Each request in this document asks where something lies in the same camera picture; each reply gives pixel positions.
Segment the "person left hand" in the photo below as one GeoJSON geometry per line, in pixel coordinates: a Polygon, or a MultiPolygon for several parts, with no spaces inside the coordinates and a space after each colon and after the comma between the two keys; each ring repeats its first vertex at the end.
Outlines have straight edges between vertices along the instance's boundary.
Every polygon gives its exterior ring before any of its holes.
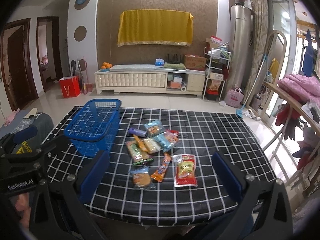
{"type": "Polygon", "coordinates": [[[29,204],[29,193],[22,193],[11,198],[11,202],[18,212],[21,220],[29,221],[31,207],[29,204]]]}

